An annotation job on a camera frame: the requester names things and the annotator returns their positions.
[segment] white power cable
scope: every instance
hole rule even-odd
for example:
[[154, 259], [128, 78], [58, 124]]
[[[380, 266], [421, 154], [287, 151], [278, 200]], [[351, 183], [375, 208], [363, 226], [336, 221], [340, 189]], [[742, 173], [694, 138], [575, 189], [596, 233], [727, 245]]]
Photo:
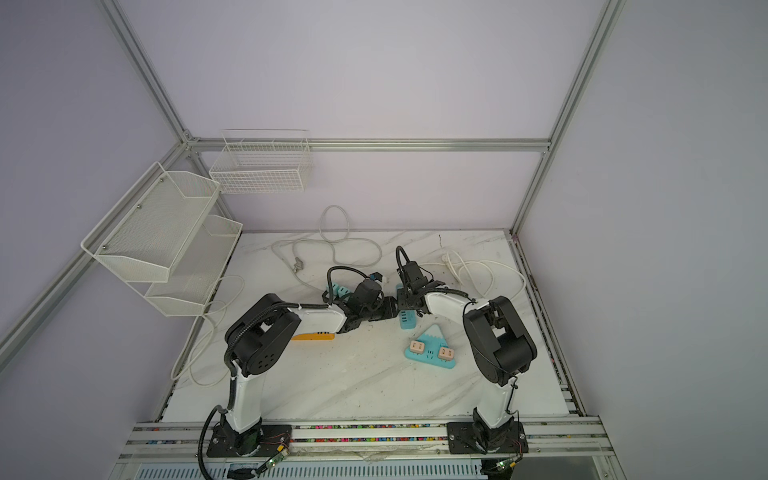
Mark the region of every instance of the white power cable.
[[[328, 210], [336, 208], [341, 211], [342, 214], [344, 214], [344, 218], [346, 220], [346, 233], [344, 234], [344, 237], [339, 238], [338, 240], [329, 240], [328, 237], [325, 236], [325, 233], [323, 232], [323, 221], [326, 218], [326, 215], [328, 214]], [[304, 280], [301, 280], [299, 278], [298, 272], [301, 270], [304, 270], [304, 262], [299, 258], [299, 254], [296, 251], [296, 245], [299, 243], [321, 243], [323, 245], [328, 245], [331, 247], [331, 251], [333, 252], [333, 264], [334, 265], [340, 265], [340, 266], [355, 266], [355, 267], [366, 267], [366, 266], [373, 266], [376, 265], [383, 257], [384, 253], [382, 252], [381, 245], [376, 243], [375, 241], [369, 239], [369, 238], [362, 238], [362, 237], [349, 237], [349, 215], [347, 214], [346, 210], [341, 208], [339, 205], [329, 205], [326, 207], [325, 210], [323, 210], [323, 213], [320, 215], [320, 221], [319, 225], [317, 227], [317, 231], [320, 234], [321, 240], [316, 238], [299, 238], [298, 240], [278, 240], [277, 242], [273, 243], [270, 247], [272, 250], [272, 253], [277, 256], [277, 258], [281, 259], [283, 263], [288, 267], [288, 270], [293, 274], [293, 277], [301, 284], [308, 286], [309, 288], [315, 289], [319, 292], [324, 292], [325, 289], [317, 288], [314, 285], [310, 285], [309, 283], [305, 282]], [[339, 262], [336, 259], [336, 247], [335, 245], [342, 243], [342, 242], [352, 242], [352, 241], [361, 241], [361, 242], [368, 242], [371, 243], [376, 249], [379, 251], [379, 255], [377, 256], [376, 260], [372, 261], [371, 263], [342, 263]], [[284, 257], [280, 251], [279, 248], [285, 247], [285, 246], [291, 246], [291, 252], [293, 253], [293, 258], [296, 260], [296, 262], [291, 265], [290, 261]]]
[[[456, 255], [458, 257], [458, 262], [453, 262], [451, 259], [451, 254]], [[472, 288], [475, 289], [477, 293], [480, 294], [482, 297], [486, 297], [488, 295], [488, 292], [491, 291], [493, 288], [493, 284], [495, 282], [495, 277], [493, 275], [493, 269], [488, 265], [488, 263], [493, 265], [499, 265], [503, 266], [504, 268], [510, 269], [513, 272], [517, 273], [517, 275], [520, 277], [521, 280], [521, 286], [520, 290], [511, 297], [510, 300], [513, 300], [517, 295], [520, 295], [523, 290], [525, 290], [526, 282], [525, 282], [525, 276], [523, 276], [522, 273], [518, 271], [518, 269], [514, 268], [513, 266], [509, 266], [506, 263], [497, 262], [496, 260], [464, 260], [461, 255], [459, 255], [454, 250], [447, 250], [446, 253], [442, 256], [442, 263], [436, 263], [436, 262], [428, 262], [428, 263], [421, 263], [422, 265], [439, 265], [443, 266], [448, 269], [448, 271], [453, 275], [453, 277], [456, 279], [456, 281], [460, 285], [464, 285], [464, 282], [462, 281], [462, 272], [464, 270], [467, 271], [467, 275], [469, 276], [469, 282], [472, 285]], [[491, 274], [491, 284], [488, 285], [488, 288], [485, 289], [484, 292], [481, 292], [480, 289], [477, 286], [477, 283], [475, 282], [475, 278], [472, 275], [472, 271], [469, 269], [470, 265], [482, 265], [488, 273]]]
[[[224, 302], [223, 300], [211, 300], [210, 302], [205, 304], [205, 306], [203, 307], [204, 310], [205, 310], [206, 307], [208, 307], [209, 305], [211, 305], [212, 303], [215, 303], [215, 302], [221, 302], [223, 304], [223, 306], [221, 308], [219, 308], [218, 310], [215, 310], [213, 312], [204, 313], [204, 314], [201, 315], [203, 320], [210, 324], [210, 329], [208, 331], [206, 331], [201, 337], [199, 337], [197, 339], [197, 341], [195, 342], [195, 344], [192, 346], [192, 348], [190, 349], [189, 353], [187, 354], [187, 358], [189, 360], [187, 360], [186, 364], [179, 371], [179, 373], [174, 375], [174, 372], [176, 371], [176, 368], [178, 367], [179, 362], [182, 360], [182, 355], [184, 354], [184, 350], [187, 349], [187, 345], [189, 344], [189, 342], [192, 339], [192, 335], [193, 335], [193, 332], [194, 332], [194, 323], [192, 324], [192, 328], [190, 328], [190, 332], [187, 334], [187, 340], [184, 342], [184, 349], [181, 350], [181, 353], [179, 353], [179, 356], [176, 358], [176, 361], [174, 362], [174, 366], [171, 368], [171, 371], [170, 371], [170, 379], [171, 380], [176, 381], [176, 380], [180, 379], [184, 375], [184, 373], [187, 373], [189, 375], [189, 377], [190, 377], [190, 380], [195, 385], [202, 386], [202, 387], [212, 387], [212, 386], [216, 385], [217, 383], [221, 382], [221, 380], [223, 380], [224, 378], [226, 378], [227, 374], [224, 373], [224, 376], [221, 377], [220, 379], [218, 379], [214, 383], [200, 383], [200, 382], [198, 382], [194, 378], [194, 374], [192, 373], [192, 365], [194, 365], [194, 363], [197, 361], [197, 359], [199, 359], [200, 356], [203, 355], [203, 353], [206, 351], [206, 349], [213, 342], [214, 336], [216, 335], [216, 331], [218, 329], [219, 324], [221, 324], [221, 321], [224, 320], [224, 317], [227, 315], [227, 307], [229, 305], [232, 305], [232, 302], [235, 301], [235, 299], [243, 292], [243, 289], [245, 288], [245, 279], [243, 277], [241, 277], [240, 275], [225, 275], [225, 276], [221, 276], [216, 281], [216, 283], [219, 283], [221, 280], [224, 280], [226, 278], [239, 278], [240, 279], [240, 289], [237, 291], [235, 296], [233, 296], [232, 299], [229, 302]], [[219, 318], [218, 321], [214, 321], [213, 319], [210, 318], [211, 314], [219, 313], [219, 312], [221, 312], [221, 318]], [[205, 343], [205, 346], [203, 346], [203, 348], [199, 352], [195, 353], [195, 350], [197, 350], [202, 343]]]

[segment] black bracket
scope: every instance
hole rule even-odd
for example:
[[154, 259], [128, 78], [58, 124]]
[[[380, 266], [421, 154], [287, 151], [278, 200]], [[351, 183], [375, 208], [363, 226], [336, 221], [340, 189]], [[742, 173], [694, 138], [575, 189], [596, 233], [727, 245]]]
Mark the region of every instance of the black bracket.
[[446, 426], [451, 453], [528, 453], [528, 439], [522, 423], [510, 419], [496, 429], [489, 429], [479, 418], [477, 409], [472, 417], [474, 422], [449, 422]]
[[227, 438], [225, 428], [219, 424], [214, 426], [214, 433], [208, 443], [206, 455], [209, 458], [227, 458], [238, 456], [271, 458], [277, 453], [281, 443], [290, 447], [291, 425], [261, 425], [252, 438], [241, 439], [240, 443], [250, 443], [248, 452], [238, 453], [238, 448]]

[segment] wire mesh basket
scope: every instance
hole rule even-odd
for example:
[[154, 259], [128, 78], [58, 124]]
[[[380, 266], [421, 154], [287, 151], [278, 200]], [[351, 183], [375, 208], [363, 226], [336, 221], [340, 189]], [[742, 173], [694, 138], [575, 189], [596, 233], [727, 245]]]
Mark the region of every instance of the wire mesh basket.
[[304, 191], [312, 171], [307, 132], [227, 130], [224, 149], [210, 169], [225, 194]]
[[216, 181], [162, 172], [99, 247], [81, 244], [124, 282], [167, 282], [218, 198]]
[[208, 215], [170, 279], [152, 283], [144, 298], [165, 316], [202, 315], [242, 229], [242, 223]]

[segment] white metal shelf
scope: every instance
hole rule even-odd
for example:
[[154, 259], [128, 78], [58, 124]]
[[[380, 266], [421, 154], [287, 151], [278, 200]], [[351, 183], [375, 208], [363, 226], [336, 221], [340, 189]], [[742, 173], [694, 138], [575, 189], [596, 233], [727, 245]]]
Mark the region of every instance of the white metal shelf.
[[219, 189], [209, 178], [163, 170], [100, 246], [81, 245], [124, 282], [167, 282]]
[[152, 283], [144, 298], [165, 316], [202, 315], [242, 229], [242, 223], [208, 215], [170, 279]]

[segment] lavender wall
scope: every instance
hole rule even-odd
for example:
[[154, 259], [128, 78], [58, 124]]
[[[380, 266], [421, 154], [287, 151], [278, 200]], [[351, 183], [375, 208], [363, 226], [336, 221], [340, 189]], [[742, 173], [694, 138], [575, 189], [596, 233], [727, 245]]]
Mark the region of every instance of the lavender wall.
[[766, 24], [628, 2], [522, 229], [628, 478], [765, 476]]
[[[174, 144], [92, 0], [0, 2], [0, 333]], [[0, 382], [3, 478], [105, 478], [189, 319], [96, 267]]]
[[[604, 0], [123, 3], [195, 135], [521, 138], [549, 137]], [[305, 193], [225, 195], [246, 230], [310, 230], [329, 204], [361, 229], [510, 227], [539, 158], [314, 157]]]
[[192, 133], [549, 137], [604, 0], [124, 0]]

